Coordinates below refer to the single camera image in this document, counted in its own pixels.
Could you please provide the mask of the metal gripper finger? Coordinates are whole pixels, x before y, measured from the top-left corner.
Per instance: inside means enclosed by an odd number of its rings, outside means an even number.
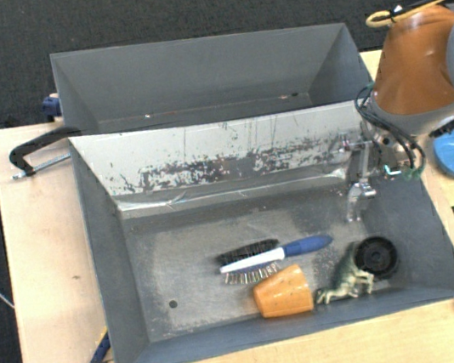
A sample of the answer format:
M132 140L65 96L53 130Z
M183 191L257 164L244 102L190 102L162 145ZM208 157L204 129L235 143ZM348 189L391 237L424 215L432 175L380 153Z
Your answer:
M367 180L353 184L347 195L346 220L348 222L361 221L362 213L368 208L370 201L376 198L376 195L377 191Z
M356 141L351 140L342 140L337 142L331 149L330 152L336 158L344 157L348 154L354 152L359 152L360 150L368 149L372 147L372 142L365 139L357 139Z

